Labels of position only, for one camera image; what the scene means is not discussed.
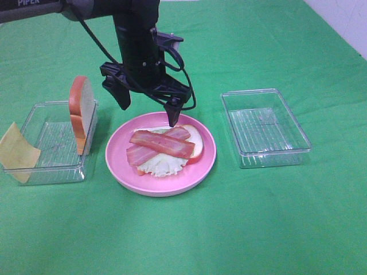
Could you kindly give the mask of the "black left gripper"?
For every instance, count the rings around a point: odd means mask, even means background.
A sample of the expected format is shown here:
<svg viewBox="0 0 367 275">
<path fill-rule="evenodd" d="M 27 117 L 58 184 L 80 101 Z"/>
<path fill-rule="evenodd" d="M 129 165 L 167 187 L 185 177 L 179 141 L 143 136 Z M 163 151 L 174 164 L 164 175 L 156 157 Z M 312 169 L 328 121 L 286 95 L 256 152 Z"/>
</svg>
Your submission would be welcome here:
<svg viewBox="0 0 367 275">
<path fill-rule="evenodd" d="M 105 77 L 102 86 L 122 110 L 131 104 L 130 92 L 142 93 L 165 105 L 169 126 L 174 127 L 182 105 L 191 98 L 191 82 L 187 77 L 188 85 L 185 85 L 167 74 L 167 68 L 187 72 L 179 52 L 156 44 L 157 33 L 155 27 L 135 31 L 117 28 L 122 62 L 105 62 L 100 67 Z"/>
</svg>

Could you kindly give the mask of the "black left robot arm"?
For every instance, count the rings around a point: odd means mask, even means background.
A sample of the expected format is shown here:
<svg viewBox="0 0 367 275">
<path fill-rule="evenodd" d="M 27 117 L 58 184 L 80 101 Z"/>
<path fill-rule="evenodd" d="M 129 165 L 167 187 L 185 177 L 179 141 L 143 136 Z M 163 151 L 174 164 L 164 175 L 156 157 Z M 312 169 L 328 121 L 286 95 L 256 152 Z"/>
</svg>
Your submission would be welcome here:
<svg viewBox="0 0 367 275">
<path fill-rule="evenodd" d="M 131 104 L 130 92 L 142 93 L 161 104 L 169 126 L 176 125 L 185 104 L 195 100 L 192 84 L 183 84 L 167 74 L 170 68 L 185 72 L 178 53 L 183 41 L 173 34 L 161 33 L 156 24 L 159 1 L 1 1 L 1 22 L 11 22 L 51 13 L 61 13 L 81 23 L 100 50 L 109 59 L 100 67 L 109 91 L 121 109 Z M 92 18 L 111 16 L 122 61 L 116 61 L 85 23 Z"/>
</svg>

